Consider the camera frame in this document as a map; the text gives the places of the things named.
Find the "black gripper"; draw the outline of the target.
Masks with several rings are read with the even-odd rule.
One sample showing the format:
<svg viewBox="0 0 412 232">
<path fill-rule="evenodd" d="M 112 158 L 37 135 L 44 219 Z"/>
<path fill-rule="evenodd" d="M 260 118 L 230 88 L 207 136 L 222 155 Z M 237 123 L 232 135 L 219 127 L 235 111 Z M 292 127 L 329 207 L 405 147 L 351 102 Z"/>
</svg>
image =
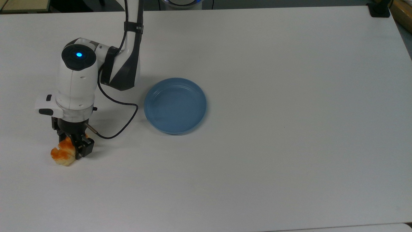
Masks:
<svg viewBox="0 0 412 232">
<path fill-rule="evenodd" d="M 89 120 L 72 123 L 60 118 L 52 117 L 51 125 L 59 136 L 59 141 L 64 141 L 66 137 L 74 137 L 75 159 L 79 160 L 91 154 L 94 148 L 94 140 L 85 134 L 86 124 Z"/>
</svg>

